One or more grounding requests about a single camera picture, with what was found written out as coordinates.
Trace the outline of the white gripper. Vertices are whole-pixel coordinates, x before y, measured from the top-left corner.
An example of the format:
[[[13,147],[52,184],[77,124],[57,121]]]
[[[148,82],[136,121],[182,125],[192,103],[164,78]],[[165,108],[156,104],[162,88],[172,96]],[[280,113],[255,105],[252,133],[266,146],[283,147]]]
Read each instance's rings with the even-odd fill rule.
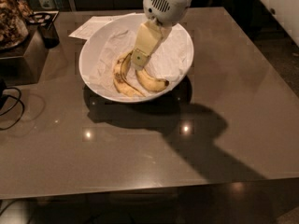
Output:
[[[143,0],[144,12],[149,20],[140,24],[131,57],[135,70],[142,70],[152,53],[169,37],[172,27],[184,17],[192,0]]]

